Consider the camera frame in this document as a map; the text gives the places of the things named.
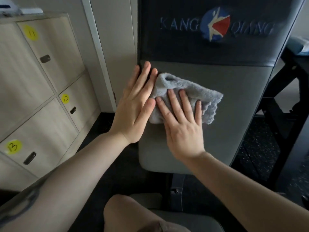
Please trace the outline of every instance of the leg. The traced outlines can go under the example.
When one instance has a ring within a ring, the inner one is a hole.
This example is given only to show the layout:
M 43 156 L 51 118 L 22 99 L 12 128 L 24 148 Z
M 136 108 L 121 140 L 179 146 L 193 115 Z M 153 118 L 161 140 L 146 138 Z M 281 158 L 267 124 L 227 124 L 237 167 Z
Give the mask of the leg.
M 104 208 L 104 232 L 137 232 L 151 222 L 164 221 L 125 195 L 114 195 Z

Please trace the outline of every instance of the locker handle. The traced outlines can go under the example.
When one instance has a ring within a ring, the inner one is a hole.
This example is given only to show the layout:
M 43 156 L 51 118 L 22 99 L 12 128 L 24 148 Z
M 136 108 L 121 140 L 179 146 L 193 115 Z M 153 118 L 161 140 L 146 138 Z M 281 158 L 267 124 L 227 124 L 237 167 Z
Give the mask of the locker handle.
M 28 165 L 30 164 L 30 162 L 34 159 L 34 157 L 36 157 L 37 154 L 35 152 L 32 152 L 28 157 L 27 159 L 23 162 L 24 165 Z
M 47 63 L 48 61 L 50 61 L 50 56 L 48 54 L 46 54 L 46 55 L 42 56 L 40 58 L 40 60 L 41 60 L 42 63 Z
M 73 114 L 76 111 L 76 107 L 73 107 L 72 110 L 70 110 L 70 113 Z

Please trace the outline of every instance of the yellow sticker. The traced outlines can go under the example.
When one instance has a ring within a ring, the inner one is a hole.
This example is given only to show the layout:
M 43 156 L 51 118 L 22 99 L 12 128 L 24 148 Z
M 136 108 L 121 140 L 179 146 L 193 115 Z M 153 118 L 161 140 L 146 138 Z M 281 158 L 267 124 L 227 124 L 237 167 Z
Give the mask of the yellow sticker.
M 21 144 L 21 141 L 17 139 L 11 140 L 6 144 L 9 155 L 18 153 L 21 150 L 22 146 L 23 145 Z
M 23 27 L 23 31 L 25 32 L 26 37 L 28 37 L 30 40 L 37 40 L 39 38 L 37 31 L 29 25 L 25 25 Z
M 70 97 L 67 94 L 63 94 L 61 100 L 64 104 L 67 104 L 70 101 Z

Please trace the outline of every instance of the wooden locker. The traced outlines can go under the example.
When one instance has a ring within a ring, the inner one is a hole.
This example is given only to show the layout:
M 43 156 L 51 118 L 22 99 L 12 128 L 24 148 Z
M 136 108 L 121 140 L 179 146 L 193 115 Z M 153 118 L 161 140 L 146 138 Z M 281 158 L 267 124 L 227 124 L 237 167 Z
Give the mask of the wooden locker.
M 67 17 L 19 22 L 18 26 L 58 93 L 85 70 Z
M 77 135 L 55 98 L 2 141 L 0 151 L 40 178 L 56 167 Z
M 43 73 L 18 26 L 0 25 L 0 140 L 53 96 Z
M 98 109 L 98 101 L 88 74 L 84 74 L 60 95 L 76 127 L 81 131 Z
M 38 178 L 0 153 L 0 189 L 22 191 Z

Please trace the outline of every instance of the gray cloth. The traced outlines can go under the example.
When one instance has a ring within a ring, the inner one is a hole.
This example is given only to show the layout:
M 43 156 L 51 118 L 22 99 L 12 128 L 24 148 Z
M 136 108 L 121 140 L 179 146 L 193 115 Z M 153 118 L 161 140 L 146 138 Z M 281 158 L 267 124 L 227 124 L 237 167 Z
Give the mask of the gray cloth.
M 156 80 L 154 89 L 150 95 L 151 98 L 162 97 L 166 106 L 172 111 L 172 106 L 168 98 L 168 89 L 173 89 L 178 101 L 181 104 L 179 97 L 179 90 L 184 89 L 189 97 L 189 101 L 193 112 L 195 111 L 195 104 L 198 100 L 202 101 L 202 122 L 211 124 L 214 121 L 214 115 L 216 114 L 217 104 L 221 101 L 223 94 L 214 90 L 206 89 L 194 82 L 181 79 L 169 73 L 161 73 Z M 153 112 L 149 118 L 152 124 L 163 123 L 163 116 L 157 106 L 155 106 Z

